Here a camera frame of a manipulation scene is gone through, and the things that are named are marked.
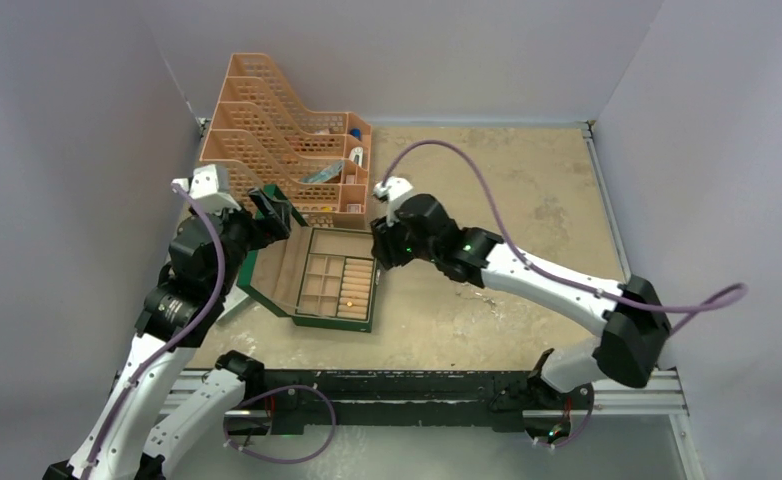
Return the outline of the green jewelry box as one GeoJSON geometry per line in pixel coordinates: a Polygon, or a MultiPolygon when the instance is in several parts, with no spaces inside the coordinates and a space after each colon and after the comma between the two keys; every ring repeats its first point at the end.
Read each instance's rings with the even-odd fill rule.
{"type": "Polygon", "coordinates": [[[248,254],[236,287],[296,326],[371,332],[379,283],[371,234],[311,226],[296,207],[290,221],[288,239],[248,254]]]}

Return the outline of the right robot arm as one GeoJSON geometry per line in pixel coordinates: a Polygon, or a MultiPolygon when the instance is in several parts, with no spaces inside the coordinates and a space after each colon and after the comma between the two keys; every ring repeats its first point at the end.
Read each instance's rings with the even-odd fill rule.
{"type": "Polygon", "coordinates": [[[658,306],[652,284],[639,277],[627,283],[591,277],[594,289],[612,287],[610,300],[555,281],[560,275],[577,281],[578,272],[548,262],[537,269],[529,253],[514,254],[502,236],[460,227],[430,194],[404,200],[396,212],[370,223],[372,254],[384,269],[418,259],[432,264],[451,281],[509,293],[546,307],[585,328],[590,338],[570,348],[543,353],[528,381],[531,399],[551,407],[568,392],[609,379],[630,388],[649,383],[670,337],[667,317],[631,306],[648,301],[658,306]]]}

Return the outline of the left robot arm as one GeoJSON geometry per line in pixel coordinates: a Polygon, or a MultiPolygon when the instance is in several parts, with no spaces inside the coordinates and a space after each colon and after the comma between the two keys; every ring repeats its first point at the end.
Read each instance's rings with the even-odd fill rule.
{"type": "Polygon", "coordinates": [[[168,261],[146,295],[125,364],[83,444],[47,467],[46,479],[166,479],[207,424],[237,405],[264,399],[262,365],[229,353],[191,399],[160,416],[176,379],[225,310],[252,252],[289,238],[294,215],[281,195],[253,188],[250,212],[228,193],[177,187],[189,203],[168,247],[168,261]]]}

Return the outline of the peach mesh file organizer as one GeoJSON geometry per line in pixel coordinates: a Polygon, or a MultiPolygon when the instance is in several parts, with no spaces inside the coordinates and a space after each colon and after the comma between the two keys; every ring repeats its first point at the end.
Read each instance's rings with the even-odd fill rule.
{"type": "Polygon", "coordinates": [[[199,161],[219,164],[233,189],[273,185],[311,226],[367,227],[372,127],[354,112],[307,108],[280,68],[261,53],[234,53],[207,124],[199,161]],[[360,129],[362,139],[349,134],[360,129]],[[365,150],[364,167],[349,160],[365,150]],[[343,161],[327,183],[301,179],[343,161]]]}

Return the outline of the silver stapler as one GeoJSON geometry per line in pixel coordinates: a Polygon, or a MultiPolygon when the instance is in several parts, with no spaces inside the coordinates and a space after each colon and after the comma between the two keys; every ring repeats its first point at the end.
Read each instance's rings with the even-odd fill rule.
{"type": "Polygon", "coordinates": [[[354,147],[349,153],[349,160],[359,167],[364,167],[365,150],[363,147],[354,147]]]}

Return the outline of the white paper card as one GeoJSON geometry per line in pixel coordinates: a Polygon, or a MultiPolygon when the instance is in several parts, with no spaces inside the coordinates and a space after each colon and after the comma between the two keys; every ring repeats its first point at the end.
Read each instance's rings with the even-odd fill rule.
{"type": "Polygon", "coordinates": [[[224,310],[216,322],[219,324],[231,322],[238,314],[240,314],[248,305],[251,305],[252,303],[252,298],[243,290],[233,288],[226,296],[224,310]]]}

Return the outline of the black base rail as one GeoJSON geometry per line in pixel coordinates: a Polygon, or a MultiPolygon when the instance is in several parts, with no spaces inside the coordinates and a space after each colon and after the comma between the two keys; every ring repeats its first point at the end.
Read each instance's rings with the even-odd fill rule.
{"type": "Polygon", "coordinates": [[[481,427],[546,437],[570,431],[594,399],[585,384],[560,394],[518,370],[299,370],[251,373],[245,409],[271,416],[276,435],[307,426],[481,427]]]}

